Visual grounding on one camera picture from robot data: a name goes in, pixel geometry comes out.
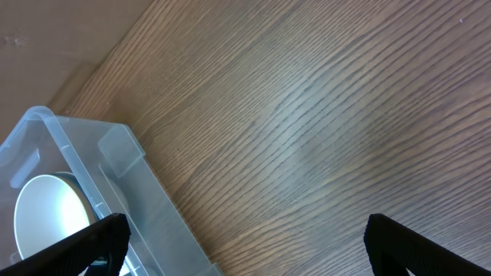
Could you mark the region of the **clear plastic storage bin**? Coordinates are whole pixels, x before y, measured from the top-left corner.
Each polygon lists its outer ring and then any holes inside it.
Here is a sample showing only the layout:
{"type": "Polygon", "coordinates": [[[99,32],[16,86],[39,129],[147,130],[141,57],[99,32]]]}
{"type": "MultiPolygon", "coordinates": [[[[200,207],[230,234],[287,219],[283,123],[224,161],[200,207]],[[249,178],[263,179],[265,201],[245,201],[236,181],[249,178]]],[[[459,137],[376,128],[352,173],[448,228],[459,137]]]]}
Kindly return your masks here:
{"type": "Polygon", "coordinates": [[[14,234],[21,189],[38,175],[63,172],[77,179],[97,218],[126,215],[131,236],[122,275],[220,275],[144,157],[125,124],[27,110],[1,144],[1,267],[21,260],[14,234]]]}

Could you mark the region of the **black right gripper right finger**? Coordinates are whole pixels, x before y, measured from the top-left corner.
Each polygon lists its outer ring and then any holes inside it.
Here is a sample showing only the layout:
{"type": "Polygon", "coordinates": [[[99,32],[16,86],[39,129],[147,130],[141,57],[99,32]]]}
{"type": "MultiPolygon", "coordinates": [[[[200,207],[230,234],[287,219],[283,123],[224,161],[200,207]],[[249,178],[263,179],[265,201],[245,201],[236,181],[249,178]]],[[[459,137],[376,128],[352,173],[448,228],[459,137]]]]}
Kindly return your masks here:
{"type": "Polygon", "coordinates": [[[490,276],[490,271],[380,213],[369,216],[364,244],[376,276],[490,276]]]}

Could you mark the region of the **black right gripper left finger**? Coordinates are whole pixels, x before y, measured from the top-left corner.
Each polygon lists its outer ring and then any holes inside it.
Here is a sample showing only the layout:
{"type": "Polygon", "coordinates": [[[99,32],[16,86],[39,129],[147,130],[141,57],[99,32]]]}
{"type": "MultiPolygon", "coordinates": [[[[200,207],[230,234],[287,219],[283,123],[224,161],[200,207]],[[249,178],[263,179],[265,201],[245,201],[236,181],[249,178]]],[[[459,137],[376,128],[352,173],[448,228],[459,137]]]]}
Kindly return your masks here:
{"type": "Polygon", "coordinates": [[[118,276],[127,255],[130,235],[127,217],[113,213],[1,270],[1,276],[118,276]]]}

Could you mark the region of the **cream bowl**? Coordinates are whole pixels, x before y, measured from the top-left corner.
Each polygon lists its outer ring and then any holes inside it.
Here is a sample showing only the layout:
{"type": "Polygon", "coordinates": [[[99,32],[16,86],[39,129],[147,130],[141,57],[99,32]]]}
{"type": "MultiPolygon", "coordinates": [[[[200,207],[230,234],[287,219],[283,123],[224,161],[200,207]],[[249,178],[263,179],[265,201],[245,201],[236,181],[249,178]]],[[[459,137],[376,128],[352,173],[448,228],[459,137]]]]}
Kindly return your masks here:
{"type": "Polygon", "coordinates": [[[15,203],[14,233],[21,259],[35,255],[89,225],[74,186],[54,174],[30,179],[15,203]]]}

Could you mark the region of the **dark blue bowl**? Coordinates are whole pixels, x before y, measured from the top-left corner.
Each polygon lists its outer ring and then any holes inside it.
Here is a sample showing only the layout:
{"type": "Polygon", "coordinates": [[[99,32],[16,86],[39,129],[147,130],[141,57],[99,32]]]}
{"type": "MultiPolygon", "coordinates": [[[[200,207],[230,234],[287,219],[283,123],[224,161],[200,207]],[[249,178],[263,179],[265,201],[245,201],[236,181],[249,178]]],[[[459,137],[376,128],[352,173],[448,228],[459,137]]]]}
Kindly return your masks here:
{"type": "Polygon", "coordinates": [[[91,224],[97,222],[99,220],[97,213],[94,211],[91,203],[89,202],[89,198],[83,191],[80,183],[72,172],[55,172],[54,176],[63,179],[66,182],[71,183],[74,186],[74,190],[81,197],[82,205],[87,213],[88,220],[91,224]]]}

